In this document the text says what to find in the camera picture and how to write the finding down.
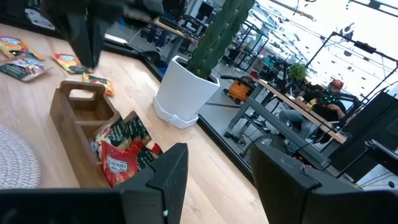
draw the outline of person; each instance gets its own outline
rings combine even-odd
[[[163,17],[170,21],[177,20],[180,17],[180,15],[184,14],[187,8],[185,3],[186,3],[185,0],[163,0],[163,9],[164,9]],[[162,30],[162,32],[160,33],[156,47],[158,51],[162,50],[162,47],[165,45],[166,38],[168,35],[169,32],[166,30]],[[148,45],[153,43],[155,36],[156,36],[156,27],[151,26],[147,38]]]
[[[327,90],[330,90],[333,93],[338,93],[343,88],[344,83],[340,80],[333,80],[328,86]],[[338,121],[343,118],[346,114],[346,108],[341,101],[336,101],[333,104],[329,105],[320,105],[316,102],[316,99],[320,96],[319,91],[314,91],[310,93],[301,92],[298,94],[304,98],[304,100],[308,103],[313,103],[312,111],[316,114],[320,115],[327,121]],[[299,123],[301,125],[301,130],[299,135],[306,139],[308,138],[317,128],[318,126],[314,125],[311,121],[301,115],[300,112],[296,110],[282,110],[279,112],[279,119],[287,124],[287,122]],[[288,147],[295,151],[298,148],[298,145],[294,142],[289,142]]]

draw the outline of orange snack packet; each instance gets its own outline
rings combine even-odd
[[[113,84],[111,80],[107,80],[106,78],[99,78],[93,75],[89,75],[84,73],[83,74],[83,82],[85,83],[95,83],[95,84],[102,84],[105,86],[105,94],[109,96],[114,95]]]
[[[126,151],[120,151],[115,146],[103,141],[102,167],[105,176],[112,187],[123,183],[138,172],[137,156]]]
[[[71,74],[93,73],[93,69],[82,66],[74,55],[53,54],[53,57],[65,71]]]
[[[44,56],[30,48],[27,42],[14,37],[0,36],[0,50],[9,58],[28,56],[44,60]]]

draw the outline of cactus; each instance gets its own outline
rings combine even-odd
[[[207,79],[242,23],[248,18],[255,0],[226,0],[221,11],[208,26],[205,35],[188,61],[187,69],[196,76]]]

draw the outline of desk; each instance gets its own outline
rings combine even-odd
[[[289,140],[295,142],[299,147],[302,148],[302,150],[299,150],[298,153],[301,154],[304,158],[306,158],[309,163],[311,163],[315,168],[322,170],[324,166],[328,163],[328,159],[326,159],[320,152],[318,152],[312,145],[308,144],[304,139],[302,139],[298,133],[296,133],[294,130],[290,129],[286,124],[281,122],[277,117],[275,117],[270,111],[265,109],[265,105],[268,104],[268,102],[271,100],[272,95],[275,94],[281,100],[285,101],[288,103],[290,106],[294,107],[295,109],[299,110],[303,116],[305,116],[308,119],[311,119],[310,121],[315,122],[316,125],[321,126],[326,129],[326,131],[329,131],[327,124],[322,124],[321,121],[318,121],[313,117],[310,112],[305,111],[298,105],[296,105],[292,100],[288,98],[288,96],[285,96],[281,93],[279,93],[275,88],[272,86],[268,85],[268,83],[264,80],[259,80],[258,81],[258,86],[252,94],[248,97],[246,102],[242,105],[241,109],[238,111],[238,113],[235,115],[235,117],[231,120],[229,124],[229,128],[233,129],[236,123],[244,118],[247,119],[253,126],[255,126],[258,130],[263,132],[263,134],[266,134],[265,131],[260,129],[249,117],[246,115],[247,109],[250,107],[252,108],[256,113],[258,113],[260,116],[262,116],[264,119],[266,119],[273,127],[277,128],[281,133],[283,133]],[[258,94],[260,94],[261,90],[263,88],[267,88],[271,94],[268,94],[266,96],[266,99],[264,99],[263,102],[258,102],[256,101],[256,97]],[[332,133],[330,131],[331,135],[333,135],[333,138],[338,139],[339,141],[345,141],[345,137],[338,134],[338,133]]]
[[[49,115],[52,97],[60,82],[81,80],[81,75],[70,75],[52,59],[53,53],[73,54],[72,49],[63,40],[3,24],[0,24],[0,35],[23,37],[45,56],[45,64],[53,67],[30,83],[0,74],[0,123],[32,146],[42,171],[40,187],[79,187]],[[188,144],[188,183],[181,223],[267,223],[254,186],[197,124],[179,130],[156,117],[152,99],[159,82],[143,63],[102,52],[95,75],[112,79],[116,93],[109,99],[114,107],[123,117],[132,110],[137,111],[162,149],[176,142]]]
[[[319,116],[318,114],[316,114],[315,112],[310,110],[310,108],[302,101],[291,100],[289,94],[286,94],[286,95],[281,94],[278,90],[276,90],[274,87],[270,86],[270,84],[268,84],[264,80],[259,80],[258,83],[260,85],[264,86],[265,88],[267,88],[268,91],[273,93],[275,96],[277,96],[283,102],[287,103],[293,109],[300,112],[301,115],[303,115],[305,118],[307,118],[313,124],[318,126],[322,131],[329,134],[333,139],[338,141],[340,144],[343,144],[347,140],[347,138],[345,136],[343,136],[342,134],[336,133],[333,130],[330,130],[330,128],[332,128],[332,125],[329,122],[327,122],[325,119],[323,119],[321,116]]]

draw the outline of floor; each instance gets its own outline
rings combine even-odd
[[[3,24],[0,24],[0,35],[24,37],[45,56],[45,66],[53,67],[29,83],[0,75],[1,124],[18,133],[35,151],[41,166],[40,187],[79,187],[75,174],[82,177],[88,172],[73,166],[81,163],[72,161],[71,166],[49,115],[54,91],[60,82],[81,81],[80,75],[70,75],[52,59],[53,54],[72,54],[73,50],[63,40]],[[0,60],[4,59],[5,56],[0,54]],[[190,159],[181,223],[267,223],[255,187],[198,125],[189,131],[180,130],[156,117],[151,102],[160,83],[142,62],[102,52],[95,75],[113,81],[115,95],[109,97],[110,102],[122,117],[134,110],[162,149],[166,150],[176,142],[188,144]],[[74,91],[73,96],[86,98],[90,95]],[[88,162],[79,165],[82,166],[91,165]]]
[[[108,31],[108,34],[118,36],[120,38],[126,39],[130,44],[137,50],[146,51],[146,50],[156,50],[155,45],[146,44],[146,39],[142,38],[140,35],[136,35],[138,30],[132,30],[130,28],[121,26],[120,24],[115,24]],[[166,45],[162,51],[160,52],[163,59],[169,53],[171,49],[171,44]],[[178,53],[179,56],[188,58],[188,55],[184,55]],[[223,64],[218,64],[214,69],[212,74],[220,79],[221,75],[231,75],[234,77],[241,77],[247,75],[244,72],[237,72]],[[233,118],[233,116],[238,112],[239,105],[237,105],[229,96],[223,93],[224,88],[229,88],[233,81],[231,80],[222,80],[220,79],[220,89],[210,98],[205,106],[200,110],[200,115],[212,125],[213,129],[224,139],[225,142],[234,150],[235,153],[239,154],[244,151],[245,147],[239,146],[235,144],[232,140],[225,138],[224,133],[230,132],[234,135],[239,134],[239,130],[243,127],[246,121],[241,120],[237,123],[233,130],[228,128],[229,122]],[[257,100],[261,101],[266,95],[266,92],[262,92]],[[277,100],[273,100],[270,102],[266,108],[272,110],[277,103]],[[284,106],[280,104],[274,111],[277,114],[280,110],[284,109]],[[277,132],[272,126],[269,126],[272,132]],[[261,135],[259,131],[257,131],[254,126],[250,126],[244,132],[245,137],[244,140],[246,145],[251,142],[252,139],[256,139]],[[322,146],[319,144],[314,145],[317,149],[321,149]],[[358,185],[362,185],[365,190],[377,190],[377,189],[389,189],[387,183],[392,181],[398,184],[398,177],[388,173],[388,170],[383,168],[383,166],[375,167],[368,175],[363,177]]]

